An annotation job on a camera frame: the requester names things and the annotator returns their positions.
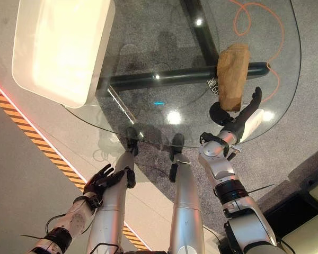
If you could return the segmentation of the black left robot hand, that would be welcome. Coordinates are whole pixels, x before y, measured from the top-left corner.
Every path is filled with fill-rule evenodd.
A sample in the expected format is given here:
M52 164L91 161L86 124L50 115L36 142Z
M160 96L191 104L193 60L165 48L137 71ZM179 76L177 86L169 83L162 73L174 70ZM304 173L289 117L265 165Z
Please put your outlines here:
M111 164L107 164L86 183L83 194L94 193L102 196L108 188L120 182L124 174L124 170L115 171Z

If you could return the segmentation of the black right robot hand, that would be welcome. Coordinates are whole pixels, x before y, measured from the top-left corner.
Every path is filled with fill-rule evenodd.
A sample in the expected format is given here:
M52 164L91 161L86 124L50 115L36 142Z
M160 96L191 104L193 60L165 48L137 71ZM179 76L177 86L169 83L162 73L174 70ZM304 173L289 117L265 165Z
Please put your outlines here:
M246 121L259 109L261 100L262 90L260 87L256 87L249 105L240 111L236 118L231 117L223 110L220 106L220 102L216 102L210 107L209 115L215 123L223 126L223 131L233 133L236 136L236 143L239 143L244 134Z

